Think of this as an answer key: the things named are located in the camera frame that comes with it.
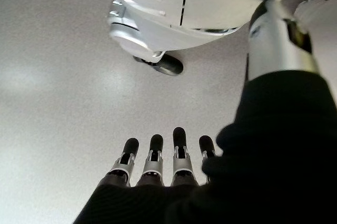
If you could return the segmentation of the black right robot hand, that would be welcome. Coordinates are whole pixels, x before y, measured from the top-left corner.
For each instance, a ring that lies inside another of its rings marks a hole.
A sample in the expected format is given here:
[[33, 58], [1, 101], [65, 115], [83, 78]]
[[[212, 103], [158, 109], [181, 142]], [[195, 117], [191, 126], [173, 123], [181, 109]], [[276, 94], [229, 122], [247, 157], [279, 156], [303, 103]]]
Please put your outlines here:
[[99, 186], [76, 223], [336, 223], [336, 105], [326, 80], [280, 71], [244, 84], [200, 186]]

